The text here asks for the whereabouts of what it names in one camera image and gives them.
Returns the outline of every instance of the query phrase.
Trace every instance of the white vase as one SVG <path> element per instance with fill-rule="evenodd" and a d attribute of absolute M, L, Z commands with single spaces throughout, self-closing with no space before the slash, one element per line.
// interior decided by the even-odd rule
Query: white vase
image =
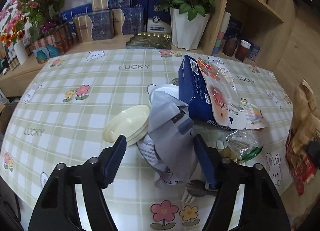
<path fill-rule="evenodd" d="M 26 48 L 23 44 L 23 41 L 18 40 L 17 43 L 14 45 L 13 49 L 17 55 L 17 58 L 18 58 L 18 61 L 20 62 L 20 64 L 25 63 L 27 61 L 27 59 L 29 58 L 29 56 L 28 56 Z"/>
<path fill-rule="evenodd" d="M 192 21 L 188 13 L 179 14 L 179 9 L 170 8 L 172 44 L 186 50 L 197 49 L 210 14 L 197 14 Z"/>

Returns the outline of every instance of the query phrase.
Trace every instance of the screw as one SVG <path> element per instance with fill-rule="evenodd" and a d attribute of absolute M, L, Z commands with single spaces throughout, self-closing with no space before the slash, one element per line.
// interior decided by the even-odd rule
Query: screw
<path fill-rule="evenodd" d="M 257 170 L 262 170 L 262 169 L 263 169 L 263 165 L 260 164 L 260 163 L 256 163 L 254 166 L 255 166 L 255 168 L 256 168 Z"/>
<path fill-rule="evenodd" d="M 225 163 L 225 164 L 229 164 L 230 163 L 230 159 L 228 157 L 223 157 L 221 161 L 223 163 Z"/>
<path fill-rule="evenodd" d="M 89 162 L 90 162 L 91 164 L 95 164 L 95 163 L 98 162 L 98 158 L 97 158 L 97 157 L 91 157 L 91 158 L 89 159 Z"/>
<path fill-rule="evenodd" d="M 59 163 L 57 165 L 57 170 L 62 170 L 64 168 L 65 164 L 64 163 Z"/>

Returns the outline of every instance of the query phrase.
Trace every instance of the barcode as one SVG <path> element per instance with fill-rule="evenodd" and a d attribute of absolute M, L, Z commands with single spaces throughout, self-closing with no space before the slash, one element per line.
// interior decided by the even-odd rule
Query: barcode
<path fill-rule="evenodd" d="M 204 96 L 205 96 L 205 101 L 207 102 L 207 104 L 211 105 L 211 101 L 210 101 L 209 95 L 204 93 Z"/>
<path fill-rule="evenodd" d="M 194 60 L 190 59 L 190 64 L 191 64 L 192 71 L 199 76 L 197 63 Z"/>

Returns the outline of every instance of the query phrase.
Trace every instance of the green and white plaid tablecloth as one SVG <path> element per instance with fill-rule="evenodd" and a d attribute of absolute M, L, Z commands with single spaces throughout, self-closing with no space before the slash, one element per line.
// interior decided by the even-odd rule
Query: green and white plaid tablecloth
<path fill-rule="evenodd" d="M 165 53 L 122 49 L 50 59 L 22 96 L 8 125 L 0 155 L 2 178 L 33 208 L 42 190 L 40 175 L 43 172 L 50 175 L 60 162 L 67 166 L 79 165 L 98 156 L 107 146 L 102 131 L 109 120 L 126 108 L 148 104 L 149 84 L 169 83 L 178 77 L 186 53 L 182 56 L 173 51 L 169 55 Z M 265 145 L 262 153 L 250 163 L 260 162 L 267 171 L 279 172 L 281 181 L 276 187 L 281 193 L 292 182 L 284 158 L 292 119 L 291 101 L 273 73 L 240 62 L 221 60 L 234 76 L 239 96 L 259 106 L 268 123 L 267 128 L 255 133 Z M 270 91 L 275 95 L 273 99 L 267 94 Z M 277 107 L 276 99 L 282 104 L 281 108 Z M 203 135 L 208 145 L 216 146 L 219 129 L 197 123 L 194 130 Z M 103 191 L 118 229 L 154 230 L 154 225 L 150 225 L 156 222 L 150 208 L 155 203 L 169 200 L 179 209 L 173 221 L 169 221 L 169 216 L 168 221 L 165 219 L 165 223 L 175 223 L 174 227 L 173 224 L 166 227 L 172 227 L 172 231 L 201 230 L 214 198 L 206 196 L 194 200 L 192 206 L 198 207 L 198 211 L 192 210 L 200 221 L 186 228 L 183 225 L 186 218 L 182 218 L 184 213 L 181 212 L 186 206 L 181 202 L 184 187 L 159 189 L 155 187 L 155 180 L 156 173 L 141 157 L 137 147 L 128 147 L 114 183 Z M 83 228 L 90 230 L 81 187 L 77 186 L 76 190 Z M 238 193 L 231 226 L 236 226 L 240 216 L 243 189 Z"/>

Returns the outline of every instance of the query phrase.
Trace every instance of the brown paper bag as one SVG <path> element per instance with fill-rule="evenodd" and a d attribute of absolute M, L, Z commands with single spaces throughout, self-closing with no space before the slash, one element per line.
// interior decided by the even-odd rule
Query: brown paper bag
<path fill-rule="evenodd" d="M 316 167 L 304 150 L 313 140 L 320 140 L 320 120 L 315 95 L 303 80 L 295 89 L 293 117 L 285 156 L 299 195 L 304 193 L 304 184 L 308 183 L 316 172 Z"/>

